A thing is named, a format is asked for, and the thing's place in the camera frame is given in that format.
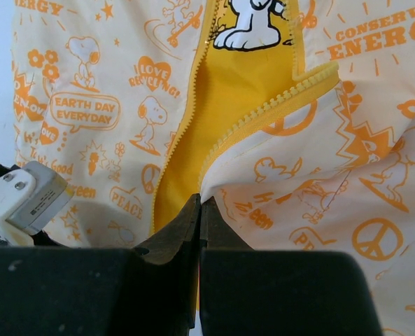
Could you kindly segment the cream orange-print jacket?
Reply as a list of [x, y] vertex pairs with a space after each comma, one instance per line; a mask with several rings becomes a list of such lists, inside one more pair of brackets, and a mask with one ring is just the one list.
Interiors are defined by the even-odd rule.
[[132, 247], [189, 196], [255, 249], [349, 253], [415, 335], [415, 1], [16, 1], [17, 165], [70, 247]]

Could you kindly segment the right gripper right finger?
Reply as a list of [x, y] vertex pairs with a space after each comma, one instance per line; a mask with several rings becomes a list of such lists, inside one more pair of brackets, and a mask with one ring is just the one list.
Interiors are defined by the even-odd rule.
[[363, 271], [336, 251], [251, 248], [214, 199], [200, 224], [204, 335], [380, 335]]

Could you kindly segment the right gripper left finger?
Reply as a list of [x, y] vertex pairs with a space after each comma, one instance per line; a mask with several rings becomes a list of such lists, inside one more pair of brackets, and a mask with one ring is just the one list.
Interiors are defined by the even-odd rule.
[[195, 326], [200, 196], [133, 248], [0, 238], [0, 335], [187, 335]]

